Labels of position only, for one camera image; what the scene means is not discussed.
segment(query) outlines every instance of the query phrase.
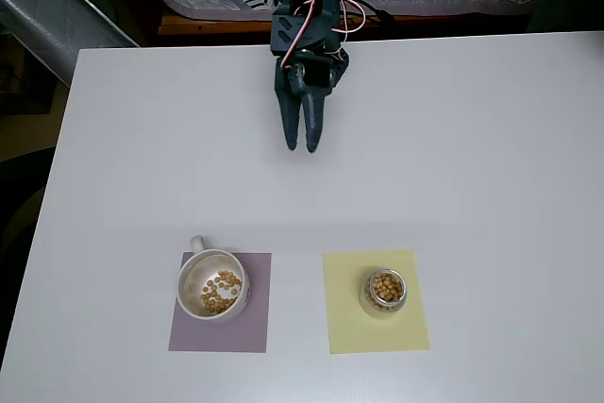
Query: white wire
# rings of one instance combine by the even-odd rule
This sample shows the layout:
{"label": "white wire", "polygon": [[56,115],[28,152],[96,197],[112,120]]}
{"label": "white wire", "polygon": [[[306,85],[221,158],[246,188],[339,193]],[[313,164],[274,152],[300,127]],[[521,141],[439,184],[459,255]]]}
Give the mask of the white wire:
{"label": "white wire", "polygon": [[306,31],[307,28],[309,28],[309,24],[310,24],[310,19],[312,19],[312,14],[314,13],[314,0],[307,0],[305,2],[305,4],[310,4],[309,7],[309,14],[307,15],[306,19],[304,20],[304,24],[300,27],[300,30],[298,30],[297,35],[295,36],[294,40],[292,41],[292,45],[290,46],[290,48],[287,50],[287,53],[285,54],[285,57],[283,58],[283,60],[281,61],[281,69],[285,70],[285,62],[290,58],[290,56],[292,55],[292,53],[295,50],[295,47],[298,45],[298,42],[300,41],[300,39],[302,38],[302,35],[304,34],[304,32]]}
{"label": "white wire", "polygon": [[348,27],[346,27],[346,30],[341,30],[340,28],[332,28],[331,30],[333,30],[334,32],[345,33],[346,35],[349,33],[358,32],[359,30],[362,29],[362,27],[365,25],[365,22],[367,21],[367,17],[365,16],[365,10],[362,9],[362,6],[359,3],[355,2],[354,0],[343,0],[343,1],[352,5],[354,8],[356,8],[362,14],[361,25],[359,25],[357,28],[354,28],[352,30],[348,30]]}

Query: white table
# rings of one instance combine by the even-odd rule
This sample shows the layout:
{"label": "white table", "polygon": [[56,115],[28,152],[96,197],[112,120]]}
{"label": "white table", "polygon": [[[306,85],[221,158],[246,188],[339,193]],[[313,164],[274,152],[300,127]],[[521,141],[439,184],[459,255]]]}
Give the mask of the white table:
{"label": "white table", "polygon": [[[601,401],[604,33],[346,48],[314,155],[267,47],[80,54],[1,402]],[[196,233],[273,253],[266,354],[168,352]],[[393,247],[431,351],[330,355],[321,253]]]}

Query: yellow paper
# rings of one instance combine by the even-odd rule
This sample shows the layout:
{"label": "yellow paper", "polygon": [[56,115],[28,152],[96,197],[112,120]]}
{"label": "yellow paper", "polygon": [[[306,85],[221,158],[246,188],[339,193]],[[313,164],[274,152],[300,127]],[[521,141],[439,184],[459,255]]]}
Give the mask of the yellow paper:
{"label": "yellow paper", "polygon": [[[397,271],[407,284],[403,308],[388,319],[365,312],[361,285],[373,271]],[[329,351],[332,354],[430,349],[412,250],[323,254]]]}

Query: small jar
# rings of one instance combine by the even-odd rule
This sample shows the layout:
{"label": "small jar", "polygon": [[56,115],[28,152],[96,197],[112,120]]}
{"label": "small jar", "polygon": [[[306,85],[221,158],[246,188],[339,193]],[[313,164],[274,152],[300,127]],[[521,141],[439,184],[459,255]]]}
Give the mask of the small jar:
{"label": "small jar", "polygon": [[[374,287],[374,281],[379,275],[388,275],[394,282],[400,282],[403,295],[396,301],[386,301],[379,297]],[[376,318],[389,318],[401,310],[407,300],[407,284],[405,279],[394,269],[377,269],[371,273],[361,286],[359,297],[363,309]]]}

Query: purple mat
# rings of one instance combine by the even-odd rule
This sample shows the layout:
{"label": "purple mat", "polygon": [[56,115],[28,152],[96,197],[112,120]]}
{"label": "purple mat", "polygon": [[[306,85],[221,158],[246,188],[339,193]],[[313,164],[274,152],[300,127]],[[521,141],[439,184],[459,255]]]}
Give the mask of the purple mat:
{"label": "purple mat", "polygon": [[[182,266],[192,255],[185,252]],[[208,323],[189,316],[175,302],[169,351],[227,351],[265,353],[271,254],[234,254],[249,277],[247,306],[230,321]]]}

